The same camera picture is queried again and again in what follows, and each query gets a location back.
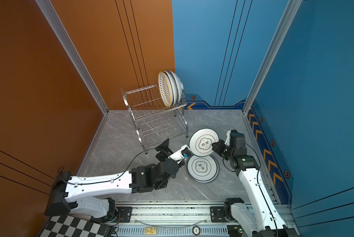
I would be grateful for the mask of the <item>white plate grey pattern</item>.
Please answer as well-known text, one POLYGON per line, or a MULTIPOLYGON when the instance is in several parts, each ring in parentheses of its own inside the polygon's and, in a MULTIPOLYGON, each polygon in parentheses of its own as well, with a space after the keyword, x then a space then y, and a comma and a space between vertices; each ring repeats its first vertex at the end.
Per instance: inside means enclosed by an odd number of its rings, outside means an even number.
POLYGON ((199 183, 213 182, 220 172, 219 164, 213 156, 192 156, 186 165, 189 176, 199 183))
POLYGON ((219 142, 218 134, 210 128, 196 131, 190 138, 189 148, 195 156, 206 157, 213 151, 212 144, 219 142))

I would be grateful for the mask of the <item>chrome wire dish rack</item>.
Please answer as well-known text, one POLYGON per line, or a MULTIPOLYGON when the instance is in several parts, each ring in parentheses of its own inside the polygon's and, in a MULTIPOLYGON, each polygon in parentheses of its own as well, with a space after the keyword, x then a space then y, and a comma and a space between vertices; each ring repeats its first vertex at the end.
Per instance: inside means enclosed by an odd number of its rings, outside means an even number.
POLYGON ((188 137, 184 98, 167 108, 160 95, 158 84, 125 92, 121 89, 124 104, 132 120, 141 147, 162 143, 180 135, 188 137))

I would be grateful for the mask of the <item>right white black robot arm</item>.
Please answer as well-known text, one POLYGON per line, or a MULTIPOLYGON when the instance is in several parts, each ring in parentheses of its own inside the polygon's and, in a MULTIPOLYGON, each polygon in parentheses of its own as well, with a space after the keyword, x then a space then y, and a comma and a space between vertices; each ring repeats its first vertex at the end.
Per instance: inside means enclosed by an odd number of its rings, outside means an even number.
POLYGON ((213 143, 213 151, 230 162, 246 189, 254 214, 241 198, 228 198, 223 204, 226 217, 240 224, 249 237, 297 237, 276 210, 263 183, 260 166, 247 154, 245 135, 237 130, 227 132, 225 141, 213 143))

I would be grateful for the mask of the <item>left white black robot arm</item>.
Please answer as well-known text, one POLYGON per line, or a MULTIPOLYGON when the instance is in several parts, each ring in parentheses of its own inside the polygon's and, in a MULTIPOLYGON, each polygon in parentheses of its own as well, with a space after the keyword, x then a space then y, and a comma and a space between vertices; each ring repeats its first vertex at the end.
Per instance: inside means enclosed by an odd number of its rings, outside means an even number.
POLYGON ((113 220, 117 216, 115 200, 110 197, 101 199, 101 196, 164 189, 193 155, 188 145, 173 152, 169 148, 169 140, 157 146, 155 151, 157 164, 128 168, 118 174, 80 177, 60 168, 51 187, 45 216, 83 214, 99 222, 113 220))

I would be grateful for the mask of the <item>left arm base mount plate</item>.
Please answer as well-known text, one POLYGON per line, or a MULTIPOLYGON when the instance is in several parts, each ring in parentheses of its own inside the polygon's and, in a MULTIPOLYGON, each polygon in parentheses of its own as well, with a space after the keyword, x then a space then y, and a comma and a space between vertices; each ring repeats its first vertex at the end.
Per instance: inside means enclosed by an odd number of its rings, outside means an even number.
POLYGON ((113 224, 130 223, 133 208, 131 206, 116 207, 116 216, 112 221, 113 224))

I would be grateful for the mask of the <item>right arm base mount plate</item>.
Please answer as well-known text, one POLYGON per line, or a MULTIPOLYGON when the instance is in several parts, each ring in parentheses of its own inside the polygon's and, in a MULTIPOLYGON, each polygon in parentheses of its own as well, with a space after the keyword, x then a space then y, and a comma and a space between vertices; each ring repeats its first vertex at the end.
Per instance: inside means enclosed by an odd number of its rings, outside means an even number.
POLYGON ((210 216, 212 223, 225 223, 228 220, 225 217, 225 212, 223 206, 211 206, 210 216))

